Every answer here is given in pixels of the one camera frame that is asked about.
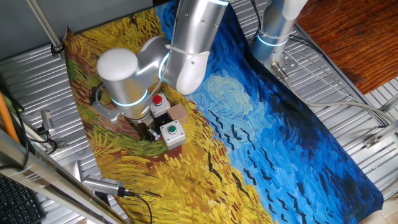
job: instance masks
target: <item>painted mat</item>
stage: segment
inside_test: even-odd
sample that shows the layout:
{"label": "painted mat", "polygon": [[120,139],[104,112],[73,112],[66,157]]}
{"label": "painted mat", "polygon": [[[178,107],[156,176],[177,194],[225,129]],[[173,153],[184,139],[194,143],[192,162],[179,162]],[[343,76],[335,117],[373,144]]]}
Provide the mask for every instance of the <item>painted mat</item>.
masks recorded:
{"label": "painted mat", "polygon": [[[141,194],[156,223],[357,223],[381,209],[380,191],[326,127],[252,57],[231,7],[199,89],[160,89],[189,113],[182,147],[140,141],[125,119],[101,117],[89,104],[98,58],[170,39],[174,14],[171,2],[66,40],[73,95],[104,177]],[[106,91],[103,103],[113,107]],[[134,223],[149,221],[141,201],[116,200]]]}

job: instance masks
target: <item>black keyboard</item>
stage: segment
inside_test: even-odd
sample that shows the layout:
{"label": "black keyboard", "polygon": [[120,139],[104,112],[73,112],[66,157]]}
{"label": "black keyboard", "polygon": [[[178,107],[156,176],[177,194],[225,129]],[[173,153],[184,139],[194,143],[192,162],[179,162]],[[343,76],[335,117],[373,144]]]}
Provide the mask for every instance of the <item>black keyboard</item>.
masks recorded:
{"label": "black keyboard", "polygon": [[0,223],[35,224],[43,218],[33,191],[0,175]]}

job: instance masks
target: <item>red button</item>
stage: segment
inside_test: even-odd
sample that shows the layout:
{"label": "red button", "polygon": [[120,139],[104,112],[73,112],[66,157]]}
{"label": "red button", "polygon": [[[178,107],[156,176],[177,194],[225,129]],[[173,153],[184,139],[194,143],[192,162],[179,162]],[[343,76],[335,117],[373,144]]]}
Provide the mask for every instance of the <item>red button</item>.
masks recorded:
{"label": "red button", "polygon": [[154,102],[154,104],[155,104],[156,106],[159,106],[159,105],[162,104],[162,97],[159,96],[159,95],[156,95],[156,96],[154,96],[154,97],[152,98],[152,102]]}

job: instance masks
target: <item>wooden floor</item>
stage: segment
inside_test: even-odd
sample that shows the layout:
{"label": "wooden floor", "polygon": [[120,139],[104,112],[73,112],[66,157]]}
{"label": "wooden floor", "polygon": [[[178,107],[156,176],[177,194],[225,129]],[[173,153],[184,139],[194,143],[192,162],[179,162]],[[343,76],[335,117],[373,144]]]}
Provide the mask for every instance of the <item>wooden floor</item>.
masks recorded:
{"label": "wooden floor", "polygon": [[374,212],[360,224],[398,224],[398,195],[386,200],[382,210]]}
{"label": "wooden floor", "polygon": [[398,0],[309,0],[298,23],[362,93],[398,76]]}

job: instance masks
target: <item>blue fabric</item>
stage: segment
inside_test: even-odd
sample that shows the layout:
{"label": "blue fabric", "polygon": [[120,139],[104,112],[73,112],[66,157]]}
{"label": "blue fabric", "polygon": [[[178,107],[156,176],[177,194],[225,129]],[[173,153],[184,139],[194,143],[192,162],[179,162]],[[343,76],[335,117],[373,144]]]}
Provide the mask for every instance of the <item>blue fabric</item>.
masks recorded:
{"label": "blue fabric", "polygon": [[[171,39],[175,1],[155,8]],[[383,197],[322,122],[251,54],[228,6],[206,76],[188,99],[279,223],[357,223]]]}

